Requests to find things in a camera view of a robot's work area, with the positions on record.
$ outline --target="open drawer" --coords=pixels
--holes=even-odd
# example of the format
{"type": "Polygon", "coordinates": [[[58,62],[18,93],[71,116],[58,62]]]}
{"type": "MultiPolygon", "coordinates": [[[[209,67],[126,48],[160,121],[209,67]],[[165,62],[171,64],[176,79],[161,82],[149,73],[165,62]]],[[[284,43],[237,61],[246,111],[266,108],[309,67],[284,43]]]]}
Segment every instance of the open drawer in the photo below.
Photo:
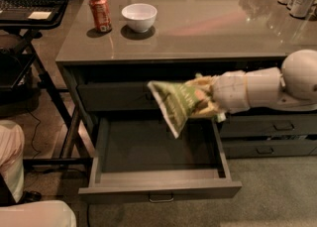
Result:
{"type": "Polygon", "coordinates": [[[232,181],[217,127],[189,121],[174,139],[162,119],[100,120],[88,203],[167,202],[228,198],[241,188],[232,181]]]}

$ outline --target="gray countertop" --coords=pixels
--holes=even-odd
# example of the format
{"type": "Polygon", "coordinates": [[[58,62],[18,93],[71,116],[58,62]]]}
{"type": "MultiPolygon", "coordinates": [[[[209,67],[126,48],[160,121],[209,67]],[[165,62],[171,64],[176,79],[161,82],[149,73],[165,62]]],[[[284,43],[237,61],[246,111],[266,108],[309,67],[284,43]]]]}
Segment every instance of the gray countertop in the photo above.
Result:
{"type": "Polygon", "coordinates": [[[264,58],[317,50],[317,18],[292,18],[277,0],[109,0],[109,6],[113,30],[98,34],[88,0],[83,2],[57,63],[264,58]],[[158,9],[154,26],[142,35],[121,16],[124,6],[139,2],[158,9]]]}

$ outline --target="person's leg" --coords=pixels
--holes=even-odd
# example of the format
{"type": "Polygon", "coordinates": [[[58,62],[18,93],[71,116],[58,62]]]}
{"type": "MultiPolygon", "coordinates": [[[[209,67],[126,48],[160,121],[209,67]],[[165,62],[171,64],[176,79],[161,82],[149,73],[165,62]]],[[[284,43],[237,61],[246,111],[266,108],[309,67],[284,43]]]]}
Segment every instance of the person's leg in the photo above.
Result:
{"type": "Polygon", "coordinates": [[[24,140],[24,133],[17,123],[0,120],[0,173],[16,202],[23,195],[24,140]]]}
{"type": "Polygon", "coordinates": [[[58,200],[0,207],[0,222],[1,227],[76,227],[73,211],[58,200]]]}

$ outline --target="red soda can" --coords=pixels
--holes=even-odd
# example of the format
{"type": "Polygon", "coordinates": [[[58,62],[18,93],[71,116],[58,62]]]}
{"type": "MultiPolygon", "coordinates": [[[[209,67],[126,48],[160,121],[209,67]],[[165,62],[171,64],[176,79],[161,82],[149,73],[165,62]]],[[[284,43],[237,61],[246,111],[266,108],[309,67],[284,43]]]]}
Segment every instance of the red soda can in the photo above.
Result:
{"type": "Polygon", "coordinates": [[[97,32],[107,33],[112,30],[108,0],[89,0],[97,32]]]}

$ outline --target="laptop keyboard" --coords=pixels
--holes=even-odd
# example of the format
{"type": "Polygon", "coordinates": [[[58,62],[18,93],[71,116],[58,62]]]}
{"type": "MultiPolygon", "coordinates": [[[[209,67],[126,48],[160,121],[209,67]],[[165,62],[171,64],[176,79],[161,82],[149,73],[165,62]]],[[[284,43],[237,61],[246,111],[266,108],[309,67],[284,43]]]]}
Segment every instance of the laptop keyboard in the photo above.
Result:
{"type": "Polygon", "coordinates": [[[58,1],[49,0],[0,0],[0,10],[17,10],[27,9],[29,11],[46,11],[53,10],[53,6],[58,1]]]}

